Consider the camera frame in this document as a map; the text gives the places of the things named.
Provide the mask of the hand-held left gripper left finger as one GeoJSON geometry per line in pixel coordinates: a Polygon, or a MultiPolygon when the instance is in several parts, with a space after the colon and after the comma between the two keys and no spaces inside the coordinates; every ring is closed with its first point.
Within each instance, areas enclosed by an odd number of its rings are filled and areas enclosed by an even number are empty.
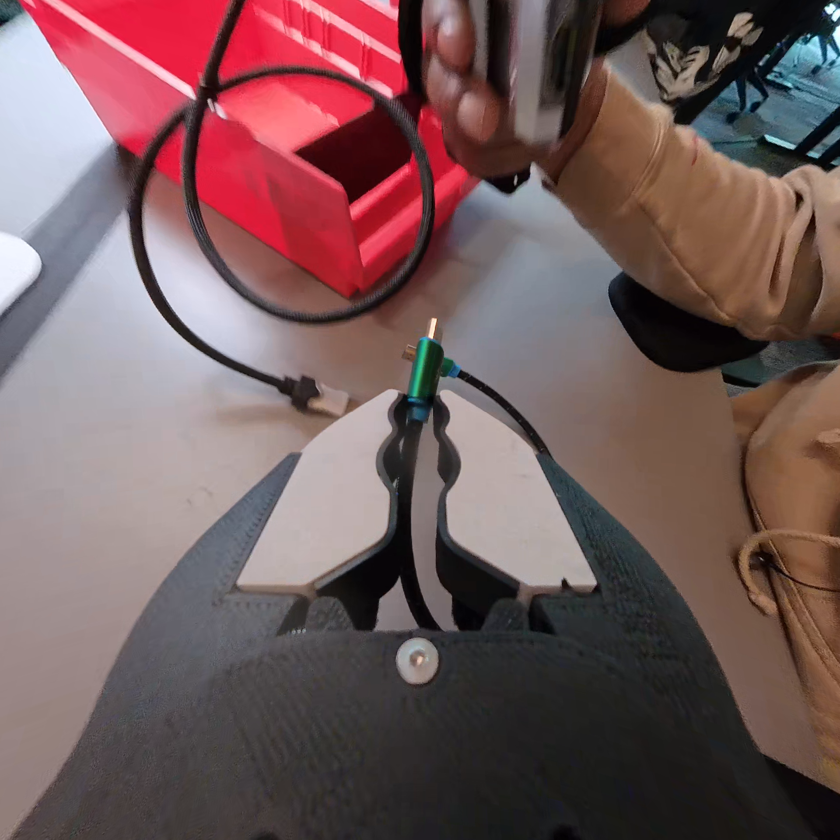
{"type": "Polygon", "coordinates": [[[386,390],[305,446],[239,574],[239,590],[383,597],[394,587],[402,399],[386,390]]]}

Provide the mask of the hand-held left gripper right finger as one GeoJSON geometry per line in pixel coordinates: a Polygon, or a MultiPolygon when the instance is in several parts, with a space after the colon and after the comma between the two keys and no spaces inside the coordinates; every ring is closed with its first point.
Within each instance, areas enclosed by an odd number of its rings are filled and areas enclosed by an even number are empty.
{"type": "Polygon", "coordinates": [[[588,595],[595,574],[537,452],[457,393],[434,405],[437,577],[453,597],[588,595]]]}

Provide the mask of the red storage bin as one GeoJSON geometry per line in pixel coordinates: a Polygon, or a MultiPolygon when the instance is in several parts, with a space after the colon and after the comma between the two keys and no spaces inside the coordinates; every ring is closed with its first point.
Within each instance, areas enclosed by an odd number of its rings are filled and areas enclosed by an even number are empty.
{"type": "MultiPolygon", "coordinates": [[[[195,98],[228,2],[23,2],[110,135],[141,154],[195,98]]],[[[416,120],[440,228],[477,186],[445,151],[439,121],[408,93],[397,2],[246,2],[219,76],[273,66],[335,70],[416,120]]],[[[417,164],[367,95],[310,76],[256,80],[205,117],[197,191],[211,208],[346,298],[373,288],[413,246],[417,164]]]]}

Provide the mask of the person's right forearm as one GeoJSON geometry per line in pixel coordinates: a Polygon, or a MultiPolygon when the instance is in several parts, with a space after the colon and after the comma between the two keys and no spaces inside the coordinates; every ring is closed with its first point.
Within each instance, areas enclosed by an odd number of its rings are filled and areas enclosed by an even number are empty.
{"type": "Polygon", "coordinates": [[[755,340],[838,333],[838,170],[767,175],[712,149],[609,67],[601,107],[547,186],[616,264],[755,340]]]}

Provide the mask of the person's right hand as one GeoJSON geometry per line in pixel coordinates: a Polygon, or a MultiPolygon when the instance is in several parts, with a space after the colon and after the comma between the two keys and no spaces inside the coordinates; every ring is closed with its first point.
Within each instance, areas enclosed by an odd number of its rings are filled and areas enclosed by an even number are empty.
{"type": "Polygon", "coordinates": [[[467,2],[425,2],[422,27],[423,84],[449,155],[481,179],[537,165],[556,182],[599,116],[610,76],[604,61],[592,64],[570,131],[550,145],[528,144],[513,133],[507,103],[471,74],[475,32],[467,2]]]}

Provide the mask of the person's torso in beige hoodie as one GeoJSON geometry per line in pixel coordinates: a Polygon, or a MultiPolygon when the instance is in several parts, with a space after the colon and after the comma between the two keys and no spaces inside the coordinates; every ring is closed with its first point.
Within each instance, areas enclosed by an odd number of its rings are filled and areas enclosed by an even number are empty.
{"type": "Polygon", "coordinates": [[[839,367],[808,364],[731,398],[755,532],[738,552],[751,603],[777,617],[828,787],[839,784],[839,367]]]}

